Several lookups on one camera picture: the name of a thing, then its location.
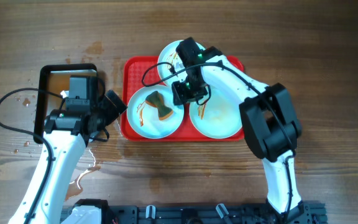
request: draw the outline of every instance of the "red tray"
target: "red tray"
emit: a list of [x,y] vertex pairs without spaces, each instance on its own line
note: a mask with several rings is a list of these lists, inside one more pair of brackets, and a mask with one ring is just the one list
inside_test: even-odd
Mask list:
[[[244,71],[244,66],[233,56],[227,56],[227,59],[239,70]],[[122,100],[128,104],[132,95],[143,87],[141,82],[144,72],[157,63],[158,56],[138,56],[130,58],[124,68],[124,86],[122,89]],[[153,83],[160,80],[157,68],[152,69],[146,76],[146,83]],[[238,141],[244,138],[242,129],[235,135],[226,139],[212,139],[202,135],[191,123],[189,117],[189,106],[185,105],[185,116],[179,128],[171,135],[162,139],[148,139],[137,134],[129,125],[127,113],[121,115],[121,133],[128,140],[132,141]]]

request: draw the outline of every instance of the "plate rim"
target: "plate rim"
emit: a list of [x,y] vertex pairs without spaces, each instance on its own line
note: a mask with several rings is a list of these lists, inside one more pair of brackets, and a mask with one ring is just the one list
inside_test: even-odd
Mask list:
[[191,115],[191,107],[194,106],[194,105],[198,106],[196,102],[191,102],[190,105],[189,105],[189,117],[190,117],[190,121],[191,121],[191,124],[193,125],[193,127],[194,127],[199,133],[201,133],[202,135],[204,135],[204,136],[206,136],[206,137],[208,137],[208,138],[212,138],[212,139],[227,139],[227,138],[229,138],[229,137],[235,135],[236,133],[238,133],[238,132],[241,130],[242,124],[239,126],[239,129],[238,129],[237,131],[235,131],[234,133],[232,133],[232,134],[229,135],[229,136],[222,137],[222,138],[215,138],[215,137],[209,136],[209,135],[207,135],[207,134],[201,132],[201,131],[198,129],[198,127],[195,125],[195,123],[193,122],[193,117],[192,117],[192,115]]
[[[170,48],[172,47],[172,45],[178,46],[179,44],[177,44],[177,43],[179,43],[179,42],[181,42],[181,41],[183,41],[183,40],[176,40],[176,41],[173,41],[172,43],[168,44],[167,46],[165,46],[165,47],[162,49],[162,51],[160,52],[160,54],[158,55],[157,63],[162,62],[163,56],[165,55],[165,54],[162,55],[163,52],[165,52],[165,51],[167,51],[168,49],[170,49]],[[197,44],[198,46],[201,46],[202,48],[205,49],[205,47],[202,46],[200,43],[196,42],[196,44]],[[158,76],[160,77],[160,79],[162,79],[162,74],[161,74],[162,72],[161,72],[160,66],[157,66],[157,73],[158,73]],[[166,86],[169,86],[168,80],[165,80],[165,81],[164,81],[164,84],[165,84]]]
[[[155,85],[155,86],[149,86],[149,87],[144,86],[144,87],[138,89],[138,90],[131,96],[131,98],[130,98],[129,101],[128,101],[128,106],[129,106],[129,104],[131,103],[131,99],[136,95],[136,93],[140,92],[140,91],[143,90],[144,88],[155,88],[156,86],[158,86],[159,88],[162,87],[162,88],[167,88],[168,90],[170,90],[168,86],[166,86],[166,85],[161,85],[161,84],[158,84],[158,85]],[[132,128],[132,130],[134,130],[135,133],[137,133],[138,135],[140,135],[140,136],[142,136],[142,137],[144,137],[144,138],[147,138],[147,139],[163,139],[163,138],[165,138],[165,137],[167,137],[167,136],[173,134],[175,131],[177,131],[177,129],[181,126],[183,120],[185,119],[185,107],[184,107],[183,105],[176,105],[176,106],[181,106],[181,110],[183,111],[183,116],[181,117],[181,121],[180,121],[180,124],[178,125],[178,127],[176,127],[171,133],[169,133],[169,134],[166,135],[166,136],[162,136],[162,137],[158,137],[158,138],[150,138],[150,137],[144,136],[144,135],[141,134],[141,133],[138,133],[138,132],[136,131],[136,129],[134,129],[134,127],[131,125],[131,122],[129,121],[128,110],[126,111],[126,112],[127,112],[127,117],[126,117],[126,119],[128,120],[128,124],[129,124],[129,126]]]

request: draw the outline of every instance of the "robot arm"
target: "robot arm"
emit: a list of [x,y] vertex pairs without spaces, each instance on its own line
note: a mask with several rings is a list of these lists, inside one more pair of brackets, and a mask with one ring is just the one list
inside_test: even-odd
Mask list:
[[[268,85],[258,82],[248,77],[242,71],[238,70],[227,60],[224,55],[215,56],[206,62],[223,63],[223,65],[225,65],[226,67],[229,67],[236,71],[238,74],[240,74],[249,83],[255,86],[255,88],[258,89],[261,93],[263,93],[266,87],[268,87]],[[239,79],[236,76],[234,76],[231,72],[225,69],[222,70],[218,67],[208,66],[202,67],[201,73],[206,83],[225,92],[225,94],[233,103],[240,105],[244,102],[244,99],[246,98],[257,97],[256,92],[252,91],[245,83],[239,82]],[[283,153],[277,158],[276,162],[270,162],[266,158],[262,159],[268,186],[267,200],[278,213],[285,212],[288,207],[288,194],[290,191],[285,168],[285,159],[288,156],[292,155],[293,153],[290,150],[287,150],[285,153]],[[299,196],[298,191],[296,189],[294,159],[289,159],[288,163],[290,166],[291,173],[290,178],[292,180],[291,184],[293,196],[291,201],[291,209],[293,209],[301,201],[301,197]]]
[[[71,175],[85,151],[90,134],[105,130],[127,108],[112,90],[98,97],[98,81],[96,77],[70,77],[66,109],[53,110],[45,120],[44,138],[52,147],[53,155],[48,155],[44,145],[29,188],[9,223],[60,223]],[[35,202],[47,170],[48,156],[53,158],[49,176]],[[35,209],[29,215],[32,206]],[[101,214],[100,208],[84,205],[76,208],[65,223],[101,223],[105,219]]]
[[[264,165],[268,185],[267,200],[278,215],[288,216],[288,211],[301,202],[296,189],[293,158],[301,126],[287,90],[279,83],[268,86],[248,77],[218,49],[211,47],[200,50],[192,38],[182,41],[177,47],[177,53],[187,68],[188,76],[185,81],[172,84],[174,103],[199,103],[203,96],[209,94],[206,86],[212,85],[225,92],[233,103],[239,104],[246,142]],[[250,83],[259,94],[234,72]],[[265,119],[265,102],[274,110],[287,136],[277,120]]]

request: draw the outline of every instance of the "sponge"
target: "sponge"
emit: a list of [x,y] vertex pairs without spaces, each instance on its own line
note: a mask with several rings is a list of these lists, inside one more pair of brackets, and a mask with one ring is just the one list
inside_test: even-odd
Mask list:
[[158,91],[152,92],[146,97],[146,103],[152,107],[157,108],[158,118],[163,121],[173,114],[173,110],[164,104],[164,98]]

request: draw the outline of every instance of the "wood grain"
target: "wood grain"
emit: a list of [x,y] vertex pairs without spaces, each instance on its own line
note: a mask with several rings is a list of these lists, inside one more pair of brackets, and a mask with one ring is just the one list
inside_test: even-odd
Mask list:
[[[44,65],[81,62],[94,63],[120,93],[127,59],[158,55],[189,36],[235,55],[250,76],[289,89],[303,125],[296,158],[303,199],[326,203],[330,223],[358,223],[358,1],[0,0],[0,97],[38,86]],[[87,51],[95,43],[102,51]],[[33,94],[8,98],[1,120],[32,129]],[[80,198],[139,206],[265,200],[262,164],[245,141],[138,143],[121,137],[117,123],[108,129],[108,143],[89,145],[101,169],[65,205]],[[40,148],[0,128],[0,223],[21,202]],[[73,180],[93,163],[89,150]]]

